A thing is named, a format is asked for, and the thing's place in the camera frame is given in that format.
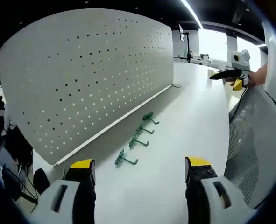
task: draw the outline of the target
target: person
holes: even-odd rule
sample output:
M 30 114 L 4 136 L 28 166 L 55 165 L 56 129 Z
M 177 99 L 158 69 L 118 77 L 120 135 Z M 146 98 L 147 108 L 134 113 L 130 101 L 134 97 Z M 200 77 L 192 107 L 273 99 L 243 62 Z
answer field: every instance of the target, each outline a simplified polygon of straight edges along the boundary
M 250 80 L 248 87 L 263 85 L 265 83 L 265 78 L 267 76 L 268 64 L 266 63 L 256 72 L 249 72 Z M 231 83 L 231 86 L 234 86 L 236 78 L 226 78 L 225 81 Z
M 16 162 L 18 175 L 21 173 L 24 165 L 22 163 L 21 150 L 16 147 L 13 130 L 16 128 L 16 122 L 11 119 L 7 106 L 0 96 L 0 138 L 5 138 L 5 149 L 9 152 L 12 159 Z

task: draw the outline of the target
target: window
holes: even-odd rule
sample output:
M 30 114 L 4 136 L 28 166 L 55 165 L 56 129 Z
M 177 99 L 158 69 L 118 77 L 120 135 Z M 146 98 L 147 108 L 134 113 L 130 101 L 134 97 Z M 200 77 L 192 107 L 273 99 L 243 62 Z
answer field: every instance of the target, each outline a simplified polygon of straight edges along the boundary
M 260 68 L 260 49 L 256 45 L 237 37 L 237 51 L 248 50 L 250 54 L 250 70 L 257 71 Z
M 199 30 L 199 52 L 209 58 L 227 62 L 227 36 L 214 30 Z

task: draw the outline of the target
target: hand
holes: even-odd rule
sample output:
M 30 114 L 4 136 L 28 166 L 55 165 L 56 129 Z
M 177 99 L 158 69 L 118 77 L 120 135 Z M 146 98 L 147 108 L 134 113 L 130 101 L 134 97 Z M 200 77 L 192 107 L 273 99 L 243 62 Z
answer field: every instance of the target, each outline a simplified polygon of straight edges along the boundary
M 235 82 L 236 78 L 225 78 L 225 81 L 228 83 L 231 83 L 231 86 L 234 86 L 234 82 Z M 255 72 L 249 71 L 249 83 L 248 83 L 248 87 L 252 87 L 252 86 L 256 86 L 257 85 L 257 74 Z

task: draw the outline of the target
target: white desk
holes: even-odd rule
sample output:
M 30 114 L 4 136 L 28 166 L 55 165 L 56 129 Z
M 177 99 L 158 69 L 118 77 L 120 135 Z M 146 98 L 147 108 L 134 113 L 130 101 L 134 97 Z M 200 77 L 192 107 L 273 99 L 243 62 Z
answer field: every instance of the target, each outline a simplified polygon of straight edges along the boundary
M 224 174 L 229 121 L 223 82 L 208 80 L 205 66 L 174 65 L 174 83 L 181 88 L 169 88 L 60 165 L 95 159 L 97 224 L 187 223 L 184 157 L 206 158 Z M 128 149 L 143 114 L 151 111 L 160 124 L 149 123 L 154 134 L 138 138 L 149 146 Z M 115 167 L 122 148 L 129 159 L 139 160 L 137 165 Z

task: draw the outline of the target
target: ceiling light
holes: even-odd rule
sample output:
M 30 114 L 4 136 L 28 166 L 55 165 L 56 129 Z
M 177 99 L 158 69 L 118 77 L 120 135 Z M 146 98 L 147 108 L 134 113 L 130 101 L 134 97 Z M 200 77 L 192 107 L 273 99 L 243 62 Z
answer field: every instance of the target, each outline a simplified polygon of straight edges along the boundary
M 200 23 L 200 20 L 198 19 L 197 15 L 195 14 L 194 10 L 191 8 L 191 6 L 186 2 L 186 0 L 181 0 L 181 2 L 184 4 L 185 7 L 190 11 L 196 22 L 198 23 L 200 29 L 203 29 L 202 24 Z
M 266 47 L 267 45 L 264 43 L 264 44 L 259 44 L 259 45 L 256 45 L 256 46 L 261 48 L 261 47 Z

